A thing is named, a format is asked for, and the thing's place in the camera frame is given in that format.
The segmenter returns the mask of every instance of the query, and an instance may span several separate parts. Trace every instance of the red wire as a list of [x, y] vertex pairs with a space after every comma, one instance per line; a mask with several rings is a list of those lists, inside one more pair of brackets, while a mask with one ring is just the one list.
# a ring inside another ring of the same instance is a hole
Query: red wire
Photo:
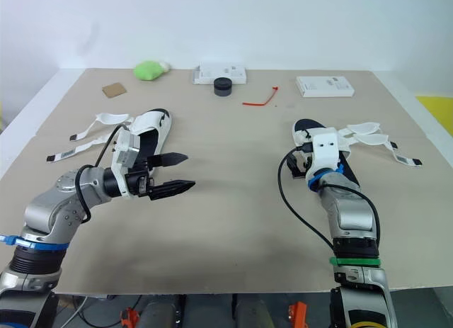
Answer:
[[270, 98], [268, 100], [266, 100], [265, 103], [242, 103], [243, 105], [247, 105], [247, 106], [264, 106], [266, 105], [273, 97], [274, 95], [277, 93], [278, 91], [278, 86], [274, 86], [272, 87], [272, 89], [274, 90], [272, 95], [270, 96]]

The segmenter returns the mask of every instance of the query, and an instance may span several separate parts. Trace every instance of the green stress ball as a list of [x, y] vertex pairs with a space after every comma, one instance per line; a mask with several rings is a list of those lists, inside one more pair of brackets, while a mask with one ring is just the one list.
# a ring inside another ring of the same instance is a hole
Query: green stress ball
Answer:
[[166, 62], [145, 61], [134, 68], [134, 75], [140, 80], [154, 80], [170, 69]]

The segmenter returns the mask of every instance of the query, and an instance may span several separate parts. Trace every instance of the white box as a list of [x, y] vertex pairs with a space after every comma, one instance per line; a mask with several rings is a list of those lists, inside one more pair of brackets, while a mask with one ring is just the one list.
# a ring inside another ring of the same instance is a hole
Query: white box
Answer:
[[233, 84], [247, 82], [246, 69], [240, 64], [201, 64], [193, 70], [193, 83], [212, 85], [217, 78], [231, 79]]
[[353, 96], [355, 92], [345, 77], [297, 77], [296, 85], [304, 98]]

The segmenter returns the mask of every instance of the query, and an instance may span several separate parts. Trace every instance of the beige tabletop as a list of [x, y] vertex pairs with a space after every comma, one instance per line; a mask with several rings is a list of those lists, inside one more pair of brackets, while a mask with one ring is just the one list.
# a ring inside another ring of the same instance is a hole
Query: beige tabletop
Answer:
[[[302, 98], [298, 75], [344, 75], [352, 98]], [[109, 99], [102, 87], [121, 82], [127, 93]], [[264, 107], [241, 102], [263, 102]], [[1, 232], [18, 234], [27, 204], [64, 172], [93, 164], [100, 147], [47, 163], [71, 149], [69, 136], [100, 112], [139, 115], [166, 108], [173, 126], [163, 152], [189, 160], [160, 168], [156, 182], [189, 179], [188, 192], [150, 202], [114, 199], [92, 210], [63, 263], [60, 293], [221, 293], [324, 291], [335, 286], [327, 246], [286, 209], [277, 166], [293, 148], [301, 118], [327, 126], [377, 121], [420, 169], [398, 164], [383, 147], [356, 145], [350, 165], [362, 192], [377, 206], [380, 253], [392, 288], [453, 285], [453, 169], [371, 72], [248, 71], [248, 83], [218, 97], [192, 85], [190, 71], [138, 81], [128, 69], [88, 69], [0, 181]], [[92, 140], [93, 131], [83, 142]], [[101, 163], [110, 165], [110, 157]], [[328, 235], [326, 212], [303, 180], [283, 171], [290, 203]], [[12, 247], [0, 246], [0, 264]]]

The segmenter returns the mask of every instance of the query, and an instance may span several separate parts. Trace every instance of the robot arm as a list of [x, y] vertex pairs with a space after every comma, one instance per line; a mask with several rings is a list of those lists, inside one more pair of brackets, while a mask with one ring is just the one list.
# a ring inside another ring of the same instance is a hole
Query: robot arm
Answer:
[[397, 328], [384, 269], [379, 260], [379, 217], [360, 192], [354, 173], [338, 151], [336, 131], [312, 120], [294, 124], [294, 141], [305, 171], [289, 155], [294, 177], [305, 177], [328, 213], [333, 240], [333, 274], [339, 287], [331, 291], [332, 328]]
[[151, 177], [154, 167], [176, 165], [187, 156], [168, 153], [147, 157], [144, 152], [149, 148], [141, 147], [140, 139], [120, 129], [112, 168], [86, 165], [60, 176], [50, 190], [26, 208], [21, 235], [0, 236], [0, 241], [17, 246], [0, 275], [0, 325], [52, 325], [58, 299], [51, 290], [57, 286], [72, 237], [91, 217], [89, 209], [117, 196], [149, 196], [155, 200], [195, 185], [194, 181], [178, 180], [155, 186]]

